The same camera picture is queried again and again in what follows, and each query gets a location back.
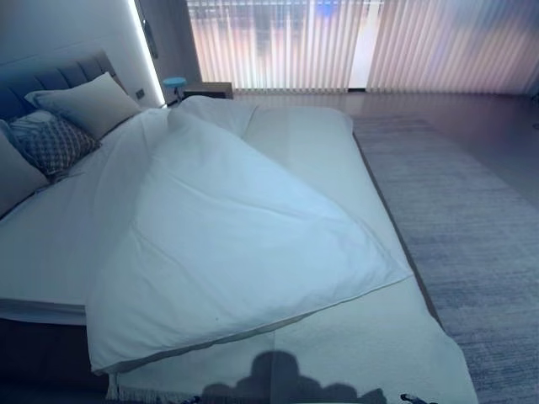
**blue stool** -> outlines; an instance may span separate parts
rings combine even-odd
[[[184,77],[167,77],[163,80],[163,86],[174,89],[174,94],[178,97],[178,103],[182,101],[182,87],[185,84],[187,84],[187,80]]]

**gray carpet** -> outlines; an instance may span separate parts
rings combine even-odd
[[[479,401],[537,404],[539,211],[424,120],[355,135]]]

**nightstand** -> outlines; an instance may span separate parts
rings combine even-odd
[[[231,82],[194,82],[185,86],[183,90],[184,98],[188,98],[191,95],[205,95],[212,98],[234,98]]]

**curtain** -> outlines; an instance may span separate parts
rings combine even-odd
[[[539,1],[386,0],[371,92],[533,93]]]
[[[346,91],[364,3],[188,0],[202,78],[247,91]]]

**upholstered headboard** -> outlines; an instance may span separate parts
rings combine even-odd
[[[0,82],[0,119],[11,120],[32,112],[35,108],[24,99],[27,93],[73,88],[105,72],[120,83],[109,58],[100,51],[59,67]]]

